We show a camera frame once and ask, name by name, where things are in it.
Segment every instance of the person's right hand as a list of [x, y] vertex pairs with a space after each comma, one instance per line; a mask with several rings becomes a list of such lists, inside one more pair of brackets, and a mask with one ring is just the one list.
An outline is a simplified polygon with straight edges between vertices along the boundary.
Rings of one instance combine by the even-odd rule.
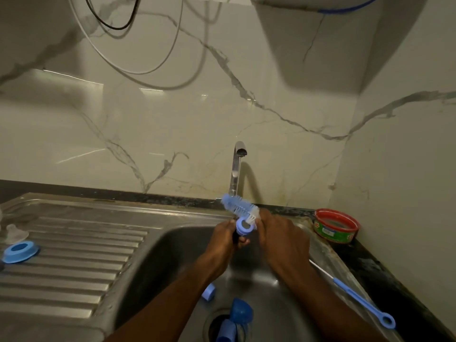
[[269, 266], [283, 281], [291, 285], [311, 268], [309, 235], [291, 220], [260, 209], [261, 219], [255, 220], [259, 242]]

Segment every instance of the blue brush handle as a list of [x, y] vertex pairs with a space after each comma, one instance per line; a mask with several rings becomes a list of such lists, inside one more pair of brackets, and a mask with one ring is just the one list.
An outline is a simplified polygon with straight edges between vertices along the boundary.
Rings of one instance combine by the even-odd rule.
[[358, 301], [361, 305], [366, 307], [369, 311], [371, 311], [377, 318], [379, 319], [380, 323], [388, 329], [394, 329], [396, 327], [396, 321], [394, 318], [385, 312], [379, 311], [373, 305], [368, 303], [365, 299], [358, 295], [353, 289], [347, 286], [344, 282], [338, 280], [337, 278], [333, 278], [333, 282], [337, 284], [340, 288], [342, 288], [345, 293], [350, 295], [353, 299]]

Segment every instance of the sink basin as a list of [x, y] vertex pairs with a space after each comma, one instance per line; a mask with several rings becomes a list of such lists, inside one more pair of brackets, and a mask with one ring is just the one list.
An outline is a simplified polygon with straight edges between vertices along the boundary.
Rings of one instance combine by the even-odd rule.
[[[40, 252], [0, 272], [0, 340], [101, 342], [149, 303], [204, 252], [222, 210], [28, 193], [3, 203], [2, 224], [30, 233]], [[307, 218], [311, 258], [369, 300]], [[0, 251], [6, 245], [0, 245]], [[209, 342], [211, 325], [235, 297], [254, 309], [244, 341], [320, 341], [313, 322], [263, 260], [256, 233], [199, 300], [180, 342]], [[390, 341], [391, 330], [335, 286], [335, 293]]]
[[[189, 227], [165, 234], [136, 273], [120, 306], [116, 328], [147, 305], [177, 274], [201, 255], [212, 235], [212, 228]], [[215, 298], [200, 299], [188, 321], [180, 342], [207, 338], [203, 326], [217, 311], [229, 309], [235, 297], [254, 309], [252, 341], [321, 341], [311, 319], [296, 303], [265, 264], [256, 233], [251, 244], [236, 252], [227, 271], [214, 285]]]

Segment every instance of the electrical cable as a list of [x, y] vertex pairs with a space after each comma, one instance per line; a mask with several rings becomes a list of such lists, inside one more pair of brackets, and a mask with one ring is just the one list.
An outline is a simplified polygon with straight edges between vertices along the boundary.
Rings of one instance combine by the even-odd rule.
[[134, 16], [136, 15], [136, 12], [138, 11], [138, 6], [140, 4], [140, 0], [135, 0], [134, 6], [133, 6], [133, 11], [131, 12], [130, 19], [128, 19], [128, 22], [124, 26], [121, 26], [121, 27], [115, 27], [115, 26], [111, 26], [111, 25], [105, 23], [103, 21], [103, 19], [101, 19], [98, 16], [98, 14], [95, 12], [95, 10], [93, 9], [92, 2], [90, 0], [86, 0], [86, 3], [87, 3], [88, 9], [92, 12], [92, 14], [95, 16], [95, 18], [97, 18], [97, 20], [99, 22], [101, 22], [105, 27], [108, 27], [108, 28], [110, 28], [112, 30], [123, 30], [123, 29], [126, 29], [127, 27], [129, 27], [130, 24], [133, 22]]
[[341, 9], [319, 9], [317, 12], [318, 13], [322, 13], [322, 14], [345, 14], [345, 13], [350, 13], [350, 12], [353, 12], [353, 11], [357, 11], [357, 10], [360, 10], [361, 8], [364, 8], [368, 5], [370, 5], [371, 3], [373, 3], [374, 1], [377, 1], [377, 0], [369, 0], [361, 5], [357, 5], [357, 6], [354, 6], [354, 7], [349, 7], [349, 8], [341, 8]]
[[79, 20], [79, 17], [77, 16], [76, 14], [76, 9], [74, 8], [74, 5], [73, 5], [73, 1], [72, 0], [68, 0], [69, 4], [70, 4], [70, 8], [71, 8], [71, 11], [77, 21], [77, 24], [79, 25], [79, 27], [81, 28], [81, 31], [83, 32], [84, 36], [87, 38], [87, 40], [89, 41], [89, 43], [92, 45], [92, 47], [95, 49], [95, 51], [107, 62], [109, 63], [112, 67], [118, 69], [119, 71], [122, 71], [122, 72], [125, 72], [125, 73], [129, 73], [129, 74], [135, 74], [135, 75], [141, 75], [141, 74], [149, 74], [153, 71], [156, 71], [157, 69], [159, 69], [160, 67], [163, 66], [163, 64], [168, 60], [169, 56], [171, 55], [173, 49], [174, 49], [174, 46], [176, 44], [176, 41], [177, 41], [177, 36], [179, 35], [179, 30], [181, 28], [181, 22], [182, 22], [182, 11], [184, 9], [184, 0], [180, 0], [180, 14], [179, 14], [179, 21], [177, 22], [177, 26], [176, 26], [176, 34], [174, 36], [174, 40], [173, 40], [173, 43], [171, 45], [171, 48], [170, 50], [168, 51], [168, 54], [165, 56], [165, 58], [162, 60], [162, 62], [160, 62], [156, 67], [154, 68], [151, 68], [149, 70], [146, 70], [146, 71], [131, 71], [131, 70], [128, 70], [128, 69], [125, 69], [125, 68], [122, 68], [122, 67], [119, 67], [117, 66], [115, 63], [113, 63], [111, 60], [109, 60], [106, 56], [103, 55], [103, 53], [98, 50], [98, 48], [94, 45], [94, 43], [92, 42], [92, 40], [90, 39], [90, 37], [88, 36], [87, 32], [84, 30], [82, 24], [81, 24], [81, 21]]

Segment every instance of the hand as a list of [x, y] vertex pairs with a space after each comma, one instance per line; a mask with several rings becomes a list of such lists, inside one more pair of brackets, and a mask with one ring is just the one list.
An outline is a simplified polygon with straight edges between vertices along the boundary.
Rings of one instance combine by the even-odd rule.
[[236, 221], [229, 220], [215, 226], [211, 240], [202, 257], [209, 260], [213, 266], [211, 281], [223, 274], [235, 250], [247, 246], [249, 239], [241, 236], [239, 242], [233, 244], [233, 232], [236, 230]]
[[288, 286], [302, 280], [311, 268], [309, 236], [288, 218], [271, 215], [266, 209], [259, 214], [261, 219], [255, 223], [269, 266]]

